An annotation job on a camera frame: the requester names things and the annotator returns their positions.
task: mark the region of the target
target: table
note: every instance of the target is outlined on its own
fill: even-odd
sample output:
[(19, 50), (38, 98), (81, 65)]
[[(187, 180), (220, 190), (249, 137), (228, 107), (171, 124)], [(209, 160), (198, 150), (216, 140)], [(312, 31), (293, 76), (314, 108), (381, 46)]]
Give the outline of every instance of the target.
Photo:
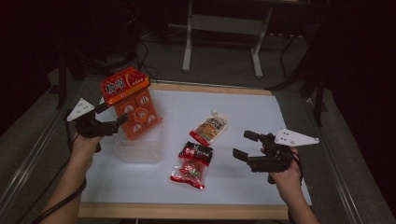
[[(192, 91), (198, 91), (199, 93), (202, 92), (212, 92), (212, 93), (226, 93), (226, 94), (240, 94), (240, 96), (243, 96), (241, 94), (244, 95), (256, 95), (256, 96), (269, 96), (271, 95), (271, 93), (269, 91), (263, 91), (263, 90), (246, 90), (246, 89), (232, 89), (232, 88), (219, 88), (219, 87), (197, 87), (197, 86), (185, 86), (185, 85), (180, 85), (180, 86), (173, 86), (173, 85), (155, 85), (153, 84), (151, 86), (152, 89), (154, 90), (168, 90), (168, 91), (187, 91), (188, 93), (192, 92)], [(235, 127), (229, 128), (230, 131), (228, 132), (232, 132)], [(172, 137), (171, 135), (169, 135), (167, 138), (169, 139), (175, 139), (175, 137)], [(260, 146), (256, 146), (257, 143), (255, 142), (251, 142), (251, 144), (249, 143), (251, 141), (246, 141), (246, 143), (244, 142), (243, 145), (246, 146), (252, 146), (256, 149), (258, 149)], [(249, 171), (249, 168), (243, 163), (243, 162), (239, 162), (239, 161), (232, 161), (231, 164), (230, 163), (221, 163), (222, 160), (219, 159), (219, 156), (222, 158), (224, 157), (224, 151), (226, 150), (226, 148), (228, 148), (229, 146), (226, 146), (225, 148), (221, 148), (219, 145), (216, 145), (216, 147), (214, 147), (215, 149), (215, 155), (216, 153), (218, 153), (218, 157), (215, 159), (217, 159), (217, 162), (220, 162), (220, 166), (216, 166), (216, 164), (213, 164), (213, 166), (209, 166), (209, 169), (215, 169), (213, 170), (213, 172), (211, 174), (213, 175), (217, 175), (217, 177), (221, 177), (221, 179), (219, 181), (216, 181), (217, 179), (214, 178), (215, 180), (212, 179), (213, 183), (216, 183), (217, 186), (213, 186), (209, 187), (212, 189), (215, 189), (215, 187), (219, 186), (219, 183), (228, 183), (230, 181), (233, 182), (234, 186), (236, 189), (240, 189), (241, 191), (243, 191), (244, 188), (249, 187), (250, 189), (254, 189), (255, 187), (252, 186), (263, 186), (264, 185), (264, 181), (265, 178), (262, 178), (262, 175), (264, 174), (255, 174), (253, 175), (253, 173), (251, 173)], [(101, 176), (104, 176), (106, 179), (106, 182), (110, 182), (110, 183), (104, 183), (101, 182), (100, 180), (98, 180), (98, 178), (100, 178), (98, 175), (93, 174), (94, 176), (96, 176), (95, 178), (92, 178), (90, 180), (90, 174), (87, 175), (88, 181), (91, 183), (91, 185), (94, 185), (94, 189), (89, 189), (89, 187), (87, 187), (87, 189), (84, 191), (84, 193), (86, 193), (86, 195), (83, 194), (83, 198), (82, 198), (82, 205), (80, 207), (80, 212), (79, 212), (79, 216), (80, 217), (128, 217), (128, 218), (188, 218), (188, 219), (287, 219), (288, 215), (287, 215), (287, 207), (285, 204), (283, 204), (283, 202), (281, 202), (279, 196), (277, 195), (277, 190), (275, 188), (275, 186), (269, 186), (270, 188), (266, 188), (267, 192), (267, 196), (265, 196), (264, 198), (272, 198), (273, 196), (276, 198), (275, 199), (275, 203), (274, 204), (258, 204), (257, 201), (256, 202), (252, 202), (251, 204), (244, 204), (245, 201), (243, 199), (241, 199), (241, 197), (239, 196), (238, 193), (241, 192), (236, 192), (236, 194), (238, 195), (238, 197), (236, 197), (236, 200), (238, 201), (243, 201), (241, 203), (236, 202), (233, 203), (233, 200), (224, 200), (224, 196), (223, 195), (229, 195), (227, 193), (223, 193), (220, 191), (209, 191), (209, 189), (205, 194), (202, 194), (201, 192), (197, 193), (197, 191), (195, 190), (191, 190), (191, 189), (185, 189), (186, 187), (180, 187), (180, 186), (172, 186), (172, 183), (168, 183), (164, 180), (156, 180), (154, 182), (152, 182), (153, 179), (156, 178), (160, 178), (163, 179), (163, 175), (152, 175), (150, 177), (148, 177), (148, 179), (150, 179), (147, 185), (144, 185), (144, 190), (142, 191), (140, 190), (139, 192), (133, 192), (132, 189), (139, 189), (139, 185), (136, 184), (135, 182), (138, 181), (142, 181), (142, 179), (139, 179), (138, 175), (133, 175), (132, 173), (129, 173), (133, 170), (139, 170), (140, 168), (142, 168), (143, 166), (139, 166), (139, 165), (135, 165), (133, 168), (125, 168), (126, 164), (122, 164), (120, 161), (114, 161), (114, 158), (111, 158), (110, 156), (106, 156), (106, 154), (108, 155), (108, 152), (106, 151), (106, 145), (102, 144), (102, 148), (104, 149), (100, 155), (105, 155), (105, 161), (103, 163), (101, 162), (101, 159), (95, 158), (94, 160), (96, 162), (99, 162), (100, 164), (97, 164), (99, 169), (103, 169), (103, 171), (98, 171), (100, 173)], [(170, 156), (168, 155), (168, 158), (176, 158), (177, 154), (172, 153)], [(230, 175), (227, 176), (227, 178), (222, 177), (223, 175), (223, 171), (221, 170), (221, 168), (224, 167), (224, 164), (226, 164), (228, 166), (228, 170), (232, 170), (233, 169), (233, 165), (236, 164), (238, 167), (244, 169), (244, 171), (240, 171), (238, 173), (241, 173), (238, 175)], [(120, 166), (125, 168), (126, 170), (111, 170), (114, 169), (113, 167), (115, 166)], [(149, 166), (145, 166), (143, 169), (151, 169), (152, 167)], [(117, 175), (121, 176), (121, 177), (115, 177), (113, 174), (115, 174), (114, 171), (117, 171)], [(128, 185), (128, 189), (126, 192), (128, 192), (129, 189), (131, 189), (131, 194), (136, 193), (137, 195), (134, 196), (128, 196), (125, 195), (124, 193), (120, 193), (121, 191), (123, 191), (125, 188), (123, 183), (120, 184), (120, 181), (123, 181), (123, 176), (125, 176), (125, 171), (127, 176), (131, 176), (131, 178), (133, 180), (131, 181), (125, 181), (124, 183), (126, 185)], [(112, 176), (110, 176), (109, 178), (106, 177), (106, 173), (110, 172), (110, 174)], [(183, 199), (169, 199), (167, 196), (163, 196), (158, 193), (152, 193), (153, 195), (155, 195), (154, 199), (145, 199), (147, 197), (149, 197), (149, 194), (146, 191), (152, 192), (153, 189), (155, 189), (154, 187), (152, 187), (153, 183), (157, 183), (158, 185), (163, 186), (163, 190), (166, 194), (170, 194), (170, 195), (175, 195), (175, 188), (179, 188), (177, 190), (180, 190), (180, 193), (183, 195)], [(106, 193), (106, 191), (100, 191), (99, 189), (107, 189), (108, 192), (110, 192), (112, 190), (112, 188), (117, 188), (117, 192), (116, 193), (112, 193), (114, 194), (114, 198), (119, 197), (118, 199), (113, 199), (111, 197), (107, 197), (104, 196), (103, 194)], [(187, 195), (186, 196), (186, 192), (188, 192), (189, 194), (191, 194), (191, 199), (196, 199), (196, 195), (201, 194), (202, 199), (198, 199), (197, 202), (198, 203), (190, 203), (190, 199)], [(207, 195), (209, 195), (209, 197), (213, 197), (214, 195), (219, 194), (220, 198), (221, 198), (221, 203), (217, 203), (217, 200), (210, 200), (207, 198)], [(257, 199), (257, 196), (254, 196), (250, 191), (246, 193), (246, 195), (250, 195), (253, 198)], [(139, 199), (137, 199), (137, 202), (131, 202), (129, 203), (130, 200), (135, 200), (135, 198), (140, 198), (143, 197), (143, 201), (139, 201)], [(100, 202), (95, 202), (95, 203), (90, 203), (89, 200), (98, 200)]]

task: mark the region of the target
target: orange packaging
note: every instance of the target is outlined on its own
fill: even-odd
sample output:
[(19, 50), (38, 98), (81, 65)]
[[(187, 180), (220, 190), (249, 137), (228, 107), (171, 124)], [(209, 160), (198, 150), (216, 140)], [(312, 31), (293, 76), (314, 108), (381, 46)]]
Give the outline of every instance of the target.
[(113, 105), (117, 116), (128, 114), (121, 125), (129, 140), (134, 140), (161, 122), (149, 92), (149, 77), (127, 68), (101, 82), (105, 102)]

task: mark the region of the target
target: gray floor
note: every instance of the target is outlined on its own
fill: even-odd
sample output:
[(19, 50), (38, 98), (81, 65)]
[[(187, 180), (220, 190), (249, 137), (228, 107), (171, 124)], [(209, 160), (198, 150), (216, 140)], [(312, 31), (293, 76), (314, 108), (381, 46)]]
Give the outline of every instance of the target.
[[(257, 79), (254, 77), (254, 70), (250, 58), (249, 49), (243, 48), (213, 48), (207, 45), (210, 38), (207, 35), (196, 34), (197, 44), (192, 47), (191, 56), (191, 70), (188, 73), (181, 71), (182, 59), (184, 53), (184, 34), (172, 35), (166, 42), (156, 41), (157, 36), (146, 35), (142, 41), (148, 47), (148, 55), (145, 60), (145, 65), (142, 71), (147, 74), (153, 75), (154, 79), (168, 82), (187, 82), (187, 83), (202, 83), (210, 85), (225, 85), (262, 89), (266, 86), (275, 85), (285, 78), (283, 77), (278, 61), (280, 51), (287, 43), (287, 39), (281, 36), (268, 36), (265, 38), (262, 51), (260, 53), (262, 70), (264, 77)], [(298, 39), (291, 47), (285, 60), (287, 62), (288, 71), (297, 65), (301, 59), (306, 44), (302, 39)], [(138, 55), (140, 59), (144, 58), (146, 48), (139, 45)], [(72, 105), (79, 98), (80, 95), (89, 95), (92, 91), (99, 91), (95, 86), (103, 77), (98, 77), (94, 71), (84, 82), (69, 80), (69, 97), (68, 104)], [(302, 83), (296, 83), (287, 87), (281, 92), (276, 94), (286, 94), (284, 97), (285, 108), (290, 109), (288, 103), (289, 94), (297, 95)], [(346, 185), (341, 189), (323, 186), (326, 183), (317, 183), (315, 178), (312, 178), (312, 189), (315, 192), (320, 192), (327, 201), (315, 201), (314, 209), (321, 223), (394, 223), (394, 218), (387, 208), (382, 196), (380, 195), (374, 180), (371, 178), (370, 173), (365, 166), (365, 163), (359, 153), (359, 149), (346, 126), (342, 115), (338, 111), (332, 94), (329, 91), (325, 92), (324, 102), (326, 105), (326, 112), (322, 113), (323, 127), (317, 127), (324, 135), (322, 139), (329, 145), (329, 152), (316, 152), (316, 155), (306, 155), (307, 158), (315, 157), (328, 157), (329, 161), (334, 163), (322, 164), (323, 169), (335, 170), (340, 173), (337, 176), (329, 176), (327, 178), (332, 182), (342, 182)], [(33, 105), (26, 114), (18, 120), (0, 139), (0, 176), (2, 181), (0, 183), (0, 192), (5, 192), (14, 174), (21, 168), (26, 156), (32, 149), (44, 145), (45, 150), (37, 155), (37, 164), (32, 164), (34, 168), (30, 176), (24, 180), (24, 187), (21, 189), (16, 188), (16, 196), (12, 198), (11, 206), (3, 210), (7, 213), (4, 217), (4, 223), (17, 223), (17, 220), (29, 209), (29, 206), (34, 203), (39, 193), (44, 189), (47, 183), (50, 182), (52, 177), (58, 171), (61, 164), (67, 158), (66, 145), (64, 144), (64, 126), (61, 122), (57, 122), (55, 127), (50, 127), (54, 120), (62, 119), (64, 111), (55, 109), (57, 105), (57, 95), (46, 93)], [(298, 110), (304, 110), (295, 105), (294, 109), (297, 113)], [(294, 123), (304, 123), (306, 118), (295, 118), (288, 116), (285, 121), (288, 123), (290, 120)], [(51, 133), (51, 139), (47, 142), (40, 137), (45, 136), (43, 133)], [(314, 160), (305, 159), (307, 163), (315, 164)], [(315, 167), (308, 170), (308, 175), (315, 176)], [(44, 196), (43, 200), (35, 205), (31, 212), (25, 217), (21, 223), (28, 223), (40, 211), (40, 208), (45, 203), (46, 199), (51, 192)], [(346, 197), (342, 195), (347, 193), (350, 201), (343, 201)], [(357, 209), (358, 214), (350, 217), (345, 210), (348, 206), (353, 206)], [(102, 218), (83, 218), (80, 223), (119, 223), (117, 219), (102, 219)], [(215, 223), (208, 220), (139, 220), (139, 223)], [(218, 220), (217, 223), (230, 221)], [(135, 220), (123, 220), (121, 223), (135, 223)], [(231, 223), (275, 223), (272, 221), (233, 221)]]

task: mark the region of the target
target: black cable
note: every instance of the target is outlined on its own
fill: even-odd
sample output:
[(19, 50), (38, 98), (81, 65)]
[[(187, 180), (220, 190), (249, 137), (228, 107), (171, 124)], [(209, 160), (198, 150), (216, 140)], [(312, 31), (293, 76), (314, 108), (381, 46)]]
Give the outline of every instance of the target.
[[(65, 123), (66, 126), (66, 132), (67, 132), (67, 145), (69, 146), (69, 150), (70, 153), (72, 151), (72, 146), (74, 144), (74, 142), (76, 141), (76, 139), (79, 137), (79, 133), (76, 135), (76, 137), (72, 140), (71, 139), (71, 134), (70, 134), (70, 128), (69, 128), (69, 122), (67, 121)], [(29, 208), (29, 210), (26, 212), (26, 214), (28, 214), (30, 212), (30, 210), (33, 208), (33, 206), (42, 198), (42, 196), (44, 195), (44, 193), (50, 188), (50, 186), (52, 185), (52, 183), (54, 182), (54, 180), (56, 179), (56, 177), (59, 175), (59, 173), (62, 171), (62, 169), (66, 166), (66, 164), (69, 162), (69, 160), (67, 160), (64, 165), (61, 167), (61, 169), (58, 171), (58, 173), (55, 175), (55, 177), (52, 178), (52, 180), (49, 182), (49, 184), (47, 185), (47, 187), (45, 188), (45, 190), (42, 192), (42, 194), (37, 198), (37, 200), (35, 201), (35, 203), (33, 203), (33, 205), (31, 206), (31, 208)], [(54, 213), (56, 210), (60, 209), (61, 207), (63, 207), (65, 204), (71, 202), (73, 199), (75, 199), (87, 186), (87, 179), (84, 178), (84, 181), (82, 182), (82, 184), (80, 185), (80, 187), (71, 195), (69, 195), (67, 198), (63, 199), (62, 201), (60, 201), (59, 203), (53, 205), (50, 209), (48, 209), (46, 212), (42, 213), (40, 216), (38, 216), (33, 222), (32, 224), (36, 224), (36, 223), (40, 223), (42, 220), (44, 220), (45, 218), (47, 218), (49, 215), (51, 215), (52, 213)], [(22, 221), (24, 219), (24, 217), (26, 216), (23, 215), (22, 218), (20, 218), (19, 222)]]
[(32, 209), (35, 207), (35, 205), (44, 197), (44, 194), (50, 189), (50, 186), (53, 184), (55, 179), (58, 177), (58, 175), (61, 173), (61, 171), (64, 169), (64, 167), (69, 163), (69, 160), (67, 160), (59, 169), (59, 171), (55, 174), (55, 176), (51, 179), (51, 181), (48, 183), (48, 185), (44, 188), (42, 193), (37, 197), (37, 199), (32, 203), (32, 205), (29, 207), (29, 209), (21, 216), (21, 218), (17, 221), (17, 223), (21, 223), (26, 216), (32, 211)]
[(293, 160), (297, 163), (297, 165), (300, 169), (300, 182), (303, 182), (303, 178), (304, 178), (303, 166), (301, 165), (300, 156), (295, 152), (293, 152)]
[(82, 182), (81, 186), (74, 192), (72, 193), (70, 196), (68, 196), (67, 198), (65, 198), (64, 200), (62, 200), (61, 202), (55, 204), (54, 206), (52, 206), (49, 210), (47, 210), (46, 212), (44, 212), (43, 214), (41, 214), (39, 217), (37, 217), (32, 224), (37, 224), (40, 223), (42, 220), (44, 220), (45, 218), (47, 218), (49, 215), (51, 215), (52, 213), (54, 213), (56, 210), (60, 209), (61, 207), (63, 207), (65, 204), (70, 203), (73, 199), (75, 199), (84, 189), (85, 187), (87, 187), (87, 179), (85, 178), (84, 181)]

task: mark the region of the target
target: dark background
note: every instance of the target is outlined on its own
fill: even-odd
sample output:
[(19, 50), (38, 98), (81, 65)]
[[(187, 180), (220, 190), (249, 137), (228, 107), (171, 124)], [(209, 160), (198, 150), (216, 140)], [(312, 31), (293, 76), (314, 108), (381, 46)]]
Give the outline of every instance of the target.
[[(312, 8), (293, 5), (278, 8), (270, 33), (288, 36), (299, 32), (305, 21), (323, 22), (316, 45), (311, 46), (314, 64), (326, 74), (326, 88), (352, 131), (361, 154), (396, 215), (396, 184), (393, 172), (395, 134), (393, 90), (396, 75), (396, 18), (394, 1), (334, 2), (338, 9), (323, 18)], [(224, 15), (260, 17), (266, 8), (223, 9)], [(209, 13), (206, 7), (197, 10)], [(0, 134), (12, 125), (50, 88), (47, 73), (58, 66), (60, 43), (104, 60), (106, 54), (134, 50), (123, 38), (128, 22), (138, 37), (139, 24), (152, 26), (166, 36), (167, 24), (185, 24), (187, 1), (7, 1), (0, 8), (0, 52), (3, 87)], [(78, 67), (75, 78), (83, 78)]]

